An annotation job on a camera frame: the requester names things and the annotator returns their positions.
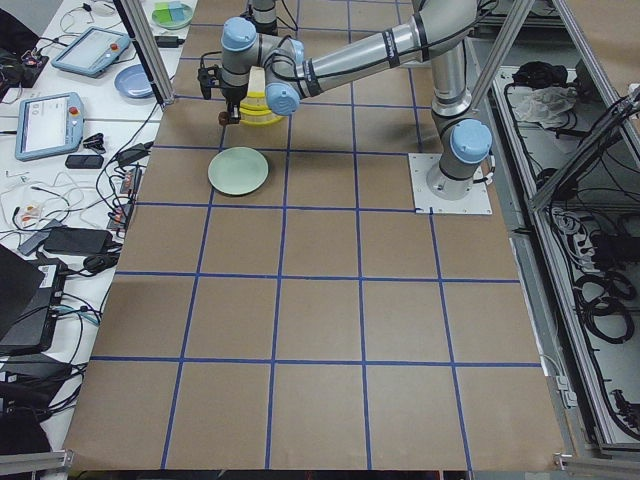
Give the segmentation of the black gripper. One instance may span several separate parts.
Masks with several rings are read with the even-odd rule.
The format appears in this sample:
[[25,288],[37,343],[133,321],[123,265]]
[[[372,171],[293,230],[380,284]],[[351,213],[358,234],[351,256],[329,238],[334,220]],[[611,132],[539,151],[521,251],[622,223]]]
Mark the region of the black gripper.
[[220,80],[220,89],[226,100],[230,123],[239,123],[241,120],[240,103],[247,95],[248,83],[248,74],[222,75],[222,79]]

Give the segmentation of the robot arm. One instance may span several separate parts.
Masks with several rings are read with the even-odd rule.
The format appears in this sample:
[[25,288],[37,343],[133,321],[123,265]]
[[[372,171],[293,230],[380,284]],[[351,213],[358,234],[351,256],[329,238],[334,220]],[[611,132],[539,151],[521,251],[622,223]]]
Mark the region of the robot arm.
[[250,19],[259,33],[276,36],[278,34],[275,0],[250,0]]
[[245,18],[230,18],[223,26],[222,64],[216,72],[226,100],[219,122],[239,122],[239,106],[254,66],[265,73],[269,109],[290,116],[305,98],[410,61],[428,61],[434,82],[432,117],[444,149],[439,169],[452,180],[467,181],[491,148],[485,142],[477,155],[471,155],[461,144],[485,129],[468,114],[472,95],[463,55],[463,41],[478,13],[475,1],[418,1],[405,23],[315,58],[305,57],[302,43],[295,39],[263,34]]

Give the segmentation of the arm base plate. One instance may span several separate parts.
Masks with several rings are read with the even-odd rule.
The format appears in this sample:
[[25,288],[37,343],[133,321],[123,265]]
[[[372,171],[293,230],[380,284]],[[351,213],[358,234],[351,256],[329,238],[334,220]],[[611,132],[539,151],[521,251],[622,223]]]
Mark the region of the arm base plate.
[[440,170],[439,153],[409,153],[409,172],[414,211],[417,214],[484,215],[493,214],[488,181],[477,165],[474,176],[452,180]]

